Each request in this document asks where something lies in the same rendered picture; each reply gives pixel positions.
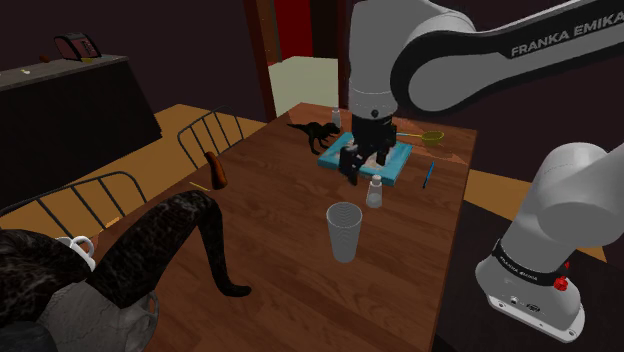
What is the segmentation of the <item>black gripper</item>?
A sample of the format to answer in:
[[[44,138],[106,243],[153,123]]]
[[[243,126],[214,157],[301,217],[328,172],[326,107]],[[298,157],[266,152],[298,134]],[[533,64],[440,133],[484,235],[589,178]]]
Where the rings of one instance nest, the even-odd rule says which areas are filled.
[[[352,135],[354,144],[344,146],[340,150],[339,171],[345,175],[349,183],[357,185],[358,172],[364,164],[362,155],[376,153],[376,163],[386,164],[387,155],[396,144],[397,126],[392,117],[366,119],[352,116]]]

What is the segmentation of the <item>blue book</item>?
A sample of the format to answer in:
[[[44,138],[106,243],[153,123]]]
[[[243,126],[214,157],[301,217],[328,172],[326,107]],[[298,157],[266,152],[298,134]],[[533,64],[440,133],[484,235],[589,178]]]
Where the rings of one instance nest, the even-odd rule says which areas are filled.
[[[317,160],[317,165],[336,170],[339,167],[340,150],[343,146],[351,146],[353,136],[351,132],[343,133]],[[381,182],[387,186],[394,186],[403,166],[411,155],[412,145],[396,142],[389,150],[383,166],[376,163],[376,154],[372,154],[361,166],[358,176],[371,179],[374,175],[381,176]]]

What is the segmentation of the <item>black dinosaur figure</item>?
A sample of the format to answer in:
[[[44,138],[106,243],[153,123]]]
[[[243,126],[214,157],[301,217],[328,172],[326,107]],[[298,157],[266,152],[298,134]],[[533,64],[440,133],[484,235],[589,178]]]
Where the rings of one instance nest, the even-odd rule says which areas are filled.
[[[314,141],[318,140],[319,145],[327,149],[327,146],[323,144],[323,141],[327,141],[328,137],[335,137],[341,132],[340,128],[332,123],[326,123],[321,125],[318,122],[310,122],[307,124],[290,124],[290,127],[301,130],[308,135],[308,143],[310,150],[313,154],[319,155],[320,152],[314,148]]]

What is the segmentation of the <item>yellow-green strainer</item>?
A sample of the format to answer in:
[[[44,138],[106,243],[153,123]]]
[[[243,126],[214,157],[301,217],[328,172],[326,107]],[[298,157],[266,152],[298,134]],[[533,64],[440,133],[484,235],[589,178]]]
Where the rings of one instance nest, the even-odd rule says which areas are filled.
[[[397,132],[396,135],[419,138],[424,143],[425,146],[436,146],[443,140],[445,136],[445,134],[442,131],[427,131],[421,134]]]

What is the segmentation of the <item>grey ribbed cup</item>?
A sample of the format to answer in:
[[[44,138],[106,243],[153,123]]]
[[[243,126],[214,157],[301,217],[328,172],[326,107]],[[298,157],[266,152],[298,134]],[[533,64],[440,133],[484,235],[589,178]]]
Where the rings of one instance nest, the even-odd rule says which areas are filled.
[[[337,202],[326,212],[331,249],[334,258],[348,263],[355,258],[360,234],[362,211],[349,202]]]

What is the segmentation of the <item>brown wooden table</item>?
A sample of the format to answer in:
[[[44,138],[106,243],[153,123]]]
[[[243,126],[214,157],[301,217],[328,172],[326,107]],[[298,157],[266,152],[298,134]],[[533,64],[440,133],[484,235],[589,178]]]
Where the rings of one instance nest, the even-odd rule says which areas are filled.
[[[330,115],[298,105],[221,155],[228,185],[214,199],[228,271],[252,291],[222,295],[193,233],[157,286],[145,352],[430,352],[477,134],[445,127],[443,142],[416,148],[372,209],[367,182],[318,166],[290,127]],[[363,212],[348,263],[330,245],[326,212],[337,202]]]

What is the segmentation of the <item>brown sausage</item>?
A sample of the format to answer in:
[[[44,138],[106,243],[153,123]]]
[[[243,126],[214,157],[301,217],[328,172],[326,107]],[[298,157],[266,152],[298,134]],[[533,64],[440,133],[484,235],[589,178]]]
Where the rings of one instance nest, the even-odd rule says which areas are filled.
[[[211,152],[205,152],[204,157],[210,166],[211,182],[214,190],[224,189],[228,185],[228,181],[224,169],[217,156]]]

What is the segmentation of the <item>dark red doorway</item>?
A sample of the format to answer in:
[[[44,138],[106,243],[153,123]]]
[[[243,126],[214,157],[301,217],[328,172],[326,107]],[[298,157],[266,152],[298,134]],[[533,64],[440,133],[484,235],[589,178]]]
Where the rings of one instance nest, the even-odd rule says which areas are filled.
[[[268,122],[305,102],[338,107],[348,0],[242,0]]]

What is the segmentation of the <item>dark metal chair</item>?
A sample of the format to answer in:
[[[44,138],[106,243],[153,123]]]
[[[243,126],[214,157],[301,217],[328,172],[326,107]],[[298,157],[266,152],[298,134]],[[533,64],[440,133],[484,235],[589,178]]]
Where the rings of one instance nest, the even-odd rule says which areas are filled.
[[[10,213],[12,213],[12,212],[14,212],[14,211],[16,211],[16,210],[18,210],[20,208],[23,208],[24,206],[26,206],[26,205],[28,205],[28,204],[30,204],[32,202],[36,202],[46,212],[46,214],[54,221],[54,223],[63,231],[63,233],[67,237],[73,239],[74,235],[64,226],[64,224],[60,221],[60,219],[52,212],[52,210],[43,201],[44,197],[47,197],[47,196],[50,196],[52,194],[56,194],[56,193],[65,191],[67,189],[70,189],[74,193],[74,195],[78,198],[78,200],[83,204],[83,206],[86,208],[86,210],[91,214],[91,216],[100,225],[100,227],[103,230],[105,230],[106,226],[101,221],[101,219],[97,216],[96,212],[92,209],[92,207],[89,205],[89,203],[86,201],[86,199],[79,192],[77,187],[80,186],[80,185],[83,185],[83,184],[90,183],[90,182],[98,182],[98,184],[103,189],[103,191],[106,193],[106,195],[111,200],[113,205],[117,208],[118,212],[122,216],[125,216],[126,213],[124,212],[123,208],[117,202],[116,198],[114,197],[114,195],[112,194],[112,192],[109,190],[109,188],[107,187],[107,185],[104,182],[104,180],[106,178],[110,178],[110,177],[113,177],[113,176],[116,176],[116,175],[123,175],[123,176],[129,178],[133,182],[133,184],[134,184],[138,194],[140,195],[142,201],[144,203],[147,202],[145,194],[144,194],[140,184],[138,183],[137,179],[133,175],[128,173],[128,172],[118,170],[118,171],[113,171],[113,172],[101,174],[99,176],[88,178],[88,179],[85,179],[85,180],[72,182],[70,184],[67,184],[67,185],[55,188],[53,190],[47,191],[47,192],[39,194],[37,196],[33,196],[31,198],[28,198],[28,199],[19,201],[17,203],[14,203],[12,205],[6,206],[6,207],[0,209],[0,218],[5,216],[5,215],[7,215],[7,214],[10,214]]]
[[[237,141],[232,141],[229,139],[227,132],[225,131],[225,128],[223,126],[223,123],[221,122],[220,116],[221,115],[230,115],[233,119],[234,122],[236,124],[236,127],[238,128],[238,132],[240,134],[240,138]],[[207,118],[212,116],[214,118],[214,120],[217,123],[218,129],[221,132],[223,139],[226,143],[226,146],[221,148],[217,145],[217,142],[215,140],[215,137],[212,133],[212,130],[210,129],[210,127],[208,126],[208,122],[207,122]],[[220,154],[222,154],[224,151],[232,148],[234,145],[238,144],[239,142],[241,142],[242,140],[245,139],[245,135],[243,133],[242,130],[242,126],[240,124],[239,121],[239,117],[238,115],[234,112],[234,110],[228,106],[228,105],[221,105],[215,109],[210,110],[209,112],[201,115],[200,117],[196,118],[195,120],[193,120],[192,122],[190,122],[187,126],[183,127],[178,133],[177,133],[177,142],[179,144],[179,146],[182,148],[184,154],[186,155],[186,157],[189,159],[189,161],[191,162],[192,166],[195,169],[199,168],[198,163],[195,161],[194,157],[191,155],[189,149],[186,147],[186,145],[184,144],[183,140],[182,140],[182,135],[185,132],[190,132],[191,135],[193,136],[194,141],[196,142],[197,146],[199,147],[199,150],[202,153],[207,153],[208,150],[204,147],[199,134],[197,133],[195,126],[197,124],[200,124],[205,132],[207,133],[207,136],[210,139],[210,142],[212,143],[212,151],[216,152],[216,155],[219,156]]]

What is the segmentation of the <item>dark robot stand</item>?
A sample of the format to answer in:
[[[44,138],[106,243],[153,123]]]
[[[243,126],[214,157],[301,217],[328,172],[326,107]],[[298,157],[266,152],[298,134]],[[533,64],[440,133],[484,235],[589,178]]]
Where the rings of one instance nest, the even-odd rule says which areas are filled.
[[[624,270],[576,251],[572,280],[580,290],[586,322],[565,344],[493,309],[475,278],[510,221],[465,201],[437,324],[437,335],[457,352],[624,352]]]

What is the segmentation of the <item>white mug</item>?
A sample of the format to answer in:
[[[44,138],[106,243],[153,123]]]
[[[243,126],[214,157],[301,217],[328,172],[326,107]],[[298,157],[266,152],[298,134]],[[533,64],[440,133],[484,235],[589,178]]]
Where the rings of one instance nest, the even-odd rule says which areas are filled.
[[[94,271],[94,269],[96,268],[96,262],[93,259],[95,247],[88,237],[59,237],[57,238],[57,241],[63,243],[65,246],[76,252],[87,263],[90,270]]]

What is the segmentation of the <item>dark cabinet with toaster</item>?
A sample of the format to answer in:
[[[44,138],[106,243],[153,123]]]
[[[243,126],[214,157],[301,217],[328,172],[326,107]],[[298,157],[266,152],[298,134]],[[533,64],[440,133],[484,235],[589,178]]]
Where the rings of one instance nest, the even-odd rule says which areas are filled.
[[[79,179],[161,137],[125,56],[83,33],[60,59],[0,71],[0,208]]]

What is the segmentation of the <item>grey pot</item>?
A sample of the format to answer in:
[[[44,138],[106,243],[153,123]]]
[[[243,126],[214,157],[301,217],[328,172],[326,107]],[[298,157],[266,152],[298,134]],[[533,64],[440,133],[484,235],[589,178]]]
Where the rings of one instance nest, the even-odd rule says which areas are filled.
[[[120,309],[80,282],[54,293],[37,322],[50,332],[59,352],[143,352],[158,315],[153,292]]]

